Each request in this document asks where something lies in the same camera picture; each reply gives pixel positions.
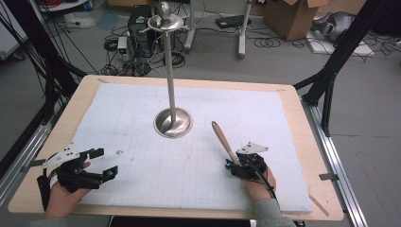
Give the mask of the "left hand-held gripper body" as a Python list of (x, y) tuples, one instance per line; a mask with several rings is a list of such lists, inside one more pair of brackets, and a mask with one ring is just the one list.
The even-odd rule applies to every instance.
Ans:
[(99, 189), (99, 186), (102, 184), (102, 174), (90, 173), (85, 170), (84, 163), (87, 159), (90, 159), (85, 154), (86, 150), (78, 150), (71, 143), (61, 151), (45, 159), (46, 162), (42, 165), (43, 173), (37, 178), (44, 210), (46, 210), (49, 202), (51, 178), (51, 176), (46, 174), (46, 171), (52, 166), (56, 166), (51, 171), (52, 176), (57, 176), (61, 186), (70, 192), (75, 192), (80, 188)]

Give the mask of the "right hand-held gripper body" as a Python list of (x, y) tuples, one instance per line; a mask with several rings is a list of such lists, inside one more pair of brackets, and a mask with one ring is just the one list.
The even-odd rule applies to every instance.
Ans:
[(257, 145), (253, 142), (249, 142), (243, 148), (238, 149), (235, 153), (236, 157), (237, 154), (246, 154), (250, 162), (247, 165), (239, 163), (236, 165), (235, 171), (231, 172), (231, 174), (243, 180), (258, 180), (258, 173), (262, 174), (267, 170), (267, 164), (265, 163), (264, 158), (260, 155), (260, 152), (268, 150), (268, 147)]

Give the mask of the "person's left hand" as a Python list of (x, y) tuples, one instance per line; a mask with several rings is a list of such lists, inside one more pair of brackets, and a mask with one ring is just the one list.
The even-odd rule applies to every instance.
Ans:
[(73, 214), (79, 202), (90, 192), (90, 189), (80, 188), (71, 193), (68, 189), (55, 182), (50, 191), (49, 202), (44, 212), (47, 219), (68, 218)]

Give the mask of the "thin wooden stick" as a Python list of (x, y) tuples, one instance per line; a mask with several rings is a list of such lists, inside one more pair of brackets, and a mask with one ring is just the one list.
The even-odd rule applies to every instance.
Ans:
[(310, 200), (322, 211), (322, 213), (325, 216), (329, 217), (328, 211), (318, 202), (318, 200), (315, 197), (313, 197), (311, 194), (308, 194), (308, 196), (309, 196)]

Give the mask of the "metal utensil stand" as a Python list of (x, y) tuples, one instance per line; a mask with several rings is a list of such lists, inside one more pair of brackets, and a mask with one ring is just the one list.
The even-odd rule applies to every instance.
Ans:
[(160, 111), (155, 116), (153, 125), (161, 136), (174, 139), (187, 135), (193, 126), (192, 115), (187, 110), (176, 106), (172, 67), (170, 36), (174, 31), (185, 28), (185, 25), (182, 17), (172, 13), (167, 2), (160, 2), (156, 9), (156, 14), (148, 19), (148, 27), (142, 30), (142, 33), (153, 30), (163, 36), (169, 108)]

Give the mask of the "cardboard box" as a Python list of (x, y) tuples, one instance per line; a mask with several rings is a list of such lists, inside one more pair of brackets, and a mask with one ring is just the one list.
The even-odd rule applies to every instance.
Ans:
[(267, 0), (263, 22), (280, 38), (295, 41), (306, 36), (320, 7), (329, 0)]

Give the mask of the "wooden slotted spatula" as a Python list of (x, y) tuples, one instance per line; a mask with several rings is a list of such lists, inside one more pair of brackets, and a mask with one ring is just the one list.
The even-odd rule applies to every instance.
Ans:
[(216, 134), (216, 136), (218, 137), (218, 140), (220, 141), (220, 143), (223, 145), (223, 147), (225, 148), (226, 152), (229, 154), (231, 160), (233, 161), (234, 164), (238, 165), (239, 161), (237, 160), (236, 154), (232, 151), (222, 129), (220, 128), (219, 124), (216, 121), (212, 122), (212, 128)]

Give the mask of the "aluminium rail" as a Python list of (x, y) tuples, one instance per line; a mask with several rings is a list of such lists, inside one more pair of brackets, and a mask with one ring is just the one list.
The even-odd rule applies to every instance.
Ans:
[(57, 104), (54, 113), (45, 118), (42, 107), (0, 162), (0, 207), (6, 203), (21, 178), (29, 171), (29, 163), (38, 155), (62, 111), (63, 107)]
[(301, 101), (301, 103), (312, 130), (316, 132), (316, 141), (321, 147), (323, 160), (328, 166), (327, 173), (337, 174), (340, 178), (338, 181), (330, 182), (335, 185), (335, 188), (340, 193), (342, 211), (351, 221), (353, 227), (368, 227), (368, 223), (357, 201), (352, 185), (348, 180), (348, 176), (338, 155), (335, 144), (332, 138), (325, 134), (323, 127), (321, 126), (323, 115), (318, 107), (310, 106), (305, 101)]

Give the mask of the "white grid mat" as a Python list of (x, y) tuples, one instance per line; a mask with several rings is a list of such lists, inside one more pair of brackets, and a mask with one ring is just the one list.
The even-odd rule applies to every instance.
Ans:
[(227, 152), (212, 125), (218, 123), (232, 149), (253, 142), (277, 180), (282, 211), (311, 212), (303, 171), (276, 92), (183, 88), (178, 106), (193, 117), (192, 130), (165, 138), (153, 126), (167, 105), (164, 86), (101, 84), (81, 120), (78, 150), (103, 148), (90, 171), (116, 166), (116, 177), (84, 198), (86, 204), (249, 211), (252, 202), (225, 166)]

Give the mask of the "white stand leg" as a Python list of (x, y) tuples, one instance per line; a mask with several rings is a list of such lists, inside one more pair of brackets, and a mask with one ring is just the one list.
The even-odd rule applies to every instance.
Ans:
[(243, 15), (243, 23), (238, 35), (238, 57), (243, 60), (246, 54), (246, 28), (251, 13), (252, 0), (246, 0), (246, 8)]
[(194, 35), (196, 32), (196, 25), (195, 25), (195, 0), (189, 0), (189, 30), (187, 32), (186, 41), (184, 43), (183, 49), (186, 53), (189, 53), (191, 50), (191, 46), (193, 43)]

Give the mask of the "metal clamp bracket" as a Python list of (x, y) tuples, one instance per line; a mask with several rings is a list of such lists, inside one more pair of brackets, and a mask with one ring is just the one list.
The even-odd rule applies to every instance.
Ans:
[(335, 182), (340, 179), (337, 174), (333, 174), (333, 173), (320, 174), (319, 177), (322, 181), (331, 181), (331, 182)]
[(21, 166), (20, 172), (27, 173), (32, 167), (42, 166), (45, 162), (46, 162), (45, 159), (31, 161), (26, 166)]

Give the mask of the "white board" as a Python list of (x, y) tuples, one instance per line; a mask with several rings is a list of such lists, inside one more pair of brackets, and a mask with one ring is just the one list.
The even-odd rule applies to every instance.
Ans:
[[(308, 44), (311, 52), (314, 54), (331, 55), (335, 51), (334, 45), (325, 40), (319, 40), (317, 38), (307, 38), (306, 43)], [(375, 52), (364, 42), (361, 42), (353, 52), (353, 56), (360, 57), (371, 57), (374, 54)]]

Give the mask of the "white adapter box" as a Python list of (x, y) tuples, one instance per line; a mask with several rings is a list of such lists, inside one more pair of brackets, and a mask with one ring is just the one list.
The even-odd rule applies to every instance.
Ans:
[(127, 37), (119, 37), (117, 43), (117, 50), (120, 54), (128, 53), (128, 38)]

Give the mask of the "grey bag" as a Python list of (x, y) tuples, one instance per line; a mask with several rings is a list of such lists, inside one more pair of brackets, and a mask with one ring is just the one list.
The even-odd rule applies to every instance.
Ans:
[(337, 43), (354, 22), (356, 16), (348, 12), (328, 12), (312, 22), (311, 30), (319, 31), (329, 42)]

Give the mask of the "black frame struts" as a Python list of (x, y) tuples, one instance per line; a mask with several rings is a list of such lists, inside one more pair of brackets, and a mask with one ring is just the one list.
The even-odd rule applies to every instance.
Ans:
[(27, 35), (36, 52), (33, 53), (28, 44), (19, 35), (11, 24), (10, 19), (6, 19), (0, 13), (0, 23), (6, 28), (10, 35), (25, 50), (38, 76), (45, 80), (44, 96), (45, 103), (36, 115), (29, 122), (19, 138), (0, 161), (0, 179), (10, 170), (11, 165), (22, 153), (22, 148), (27, 140), (33, 135), (34, 131), (42, 123), (50, 121), (54, 115), (54, 105), (62, 96), (71, 97), (77, 90), (78, 83), (73, 76), (79, 79), (87, 76), (87, 73), (78, 69), (73, 64), (65, 60), (56, 49), (49, 35), (44, 29), (43, 23), (29, 0), (0, 0), (0, 6), (6, 6), (10, 14), (16, 19), (18, 25)]
[(391, 0), (366, 0), (324, 67), (315, 75), (293, 85), (296, 90), (310, 85), (308, 92), (302, 96), (302, 101), (309, 106), (317, 107), (320, 98), (324, 96), (321, 128), (327, 137), (330, 137), (329, 119), (336, 77), (390, 2)]

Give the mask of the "black computer tower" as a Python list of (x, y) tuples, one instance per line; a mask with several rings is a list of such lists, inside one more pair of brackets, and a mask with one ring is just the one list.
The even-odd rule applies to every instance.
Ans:
[(135, 5), (132, 7), (128, 29), (131, 36), (134, 56), (136, 58), (149, 58), (152, 55), (150, 43), (154, 35), (148, 27), (148, 18), (151, 17), (149, 5)]

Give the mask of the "person's right hand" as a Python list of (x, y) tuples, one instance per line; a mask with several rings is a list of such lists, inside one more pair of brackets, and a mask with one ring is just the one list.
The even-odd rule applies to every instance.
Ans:
[[(268, 180), (268, 183), (273, 189), (276, 189), (276, 180), (268, 167), (267, 170), (263, 173), (263, 176)], [(256, 182), (252, 181), (241, 181), (245, 188), (247, 189), (251, 199), (253, 201), (261, 201), (271, 199), (270, 191), (264, 185), (262, 180), (258, 180)]]

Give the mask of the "black flat device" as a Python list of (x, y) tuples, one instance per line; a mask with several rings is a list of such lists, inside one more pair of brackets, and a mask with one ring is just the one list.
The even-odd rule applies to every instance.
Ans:
[(236, 15), (218, 18), (215, 20), (216, 25), (219, 28), (230, 28), (230, 27), (243, 27), (245, 16), (244, 15)]

